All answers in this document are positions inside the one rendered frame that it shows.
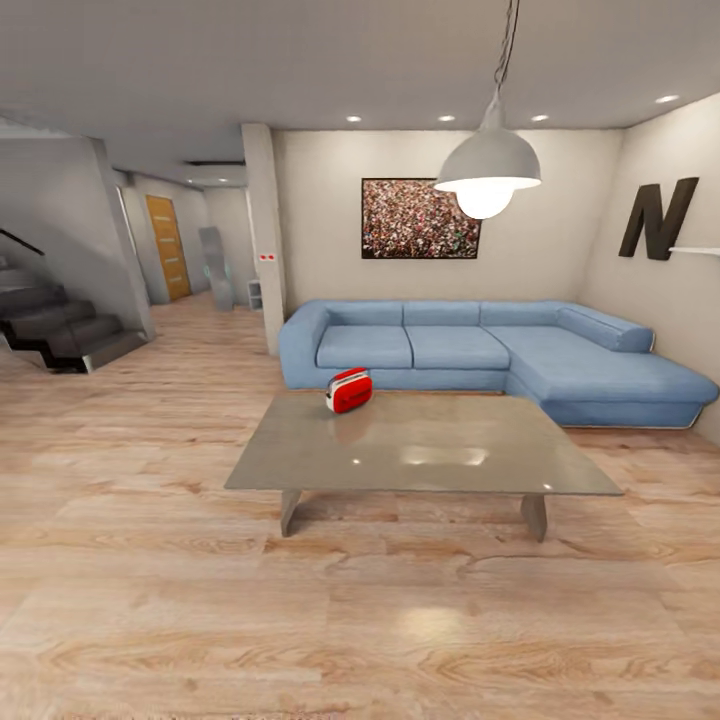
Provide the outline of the radio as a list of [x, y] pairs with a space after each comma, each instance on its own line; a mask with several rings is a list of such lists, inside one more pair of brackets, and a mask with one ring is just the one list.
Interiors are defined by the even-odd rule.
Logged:
[[364, 367], [345, 371], [329, 383], [327, 407], [335, 413], [344, 413], [366, 403], [373, 395], [371, 378]]

